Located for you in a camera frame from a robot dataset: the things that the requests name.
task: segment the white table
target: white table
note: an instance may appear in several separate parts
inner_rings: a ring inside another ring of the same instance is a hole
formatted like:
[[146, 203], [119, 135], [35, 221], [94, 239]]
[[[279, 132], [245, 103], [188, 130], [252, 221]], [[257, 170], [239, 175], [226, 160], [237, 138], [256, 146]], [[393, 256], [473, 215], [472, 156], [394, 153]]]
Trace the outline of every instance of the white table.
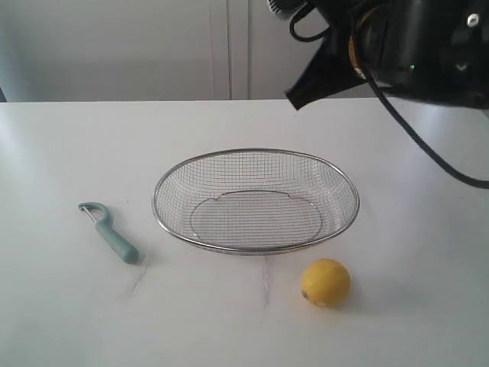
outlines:
[[[478, 111], [396, 101], [466, 174], [489, 178]], [[183, 159], [226, 148], [303, 151], [337, 164], [361, 210], [330, 242], [269, 259], [166, 234], [151, 194]], [[0, 106], [0, 365], [489, 365], [489, 192], [442, 172], [374, 99], [295, 112], [286, 101]], [[126, 265], [77, 209], [99, 201], [141, 251]], [[302, 299], [302, 270], [341, 261], [344, 307]]]

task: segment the black wire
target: black wire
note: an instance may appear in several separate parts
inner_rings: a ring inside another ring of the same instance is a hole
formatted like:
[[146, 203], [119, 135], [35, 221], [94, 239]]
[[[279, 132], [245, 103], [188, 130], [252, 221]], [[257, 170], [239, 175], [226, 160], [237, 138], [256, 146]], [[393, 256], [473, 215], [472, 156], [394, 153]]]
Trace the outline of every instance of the black wire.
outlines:
[[452, 167], [447, 161], [445, 161], [442, 157], [440, 157], [410, 126], [410, 124], [404, 119], [403, 116], [392, 106], [392, 104], [388, 101], [387, 97], [381, 91], [379, 86], [375, 83], [375, 80], [368, 71], [367, 67], [364, 66], [364, 62], [362, 60], [362, 55], [360, 53], [360, 49], [357, 45], [357, 40], [355, 38], [356, 33], [356, 22], [354, 17], [351, 17], [352, 24], [352, 33], [351, 39], [353, 41], [353, 48], [355, 50], [355, 55], [357, 57], [358, 67], [360, 71], [364, 74], [365, 79], [368, 82], [368, 85], [374, 91], [375, 96], [381, 101], [382, 105], [386, 108], [386, 110], [390, 113], [390, 115], [399, 123], [399, 125], [404, 129], [404, 131], [414, 140], [416, 144], [431, 158], [433, 159], [447, 174], [454, 177], [456, 180], [463, 182], [472, 187], [476, 187], [478, 189], [489, 189], [489, 181], [486, 180], [478, 180], [476, 178], [467, 176], [460, 171], [457, 171]]
[[314, 42], [317, 40], [320, 40], [326, 35], [326, 32], [328, 31], [327, 29], [324, 30], [321, 33], [316, 34], [315, 36], [311, 37], [303, 37], [299, 36], [296, 32], [296, 24], [302, 21], [312, 10], [314, 10], [314, 5], [311, 5], [310, 3], [305, 4], [294, 16], [290, 19], [289, 23], [289, 32], [290, 35], [297, 41], [299, 42]]

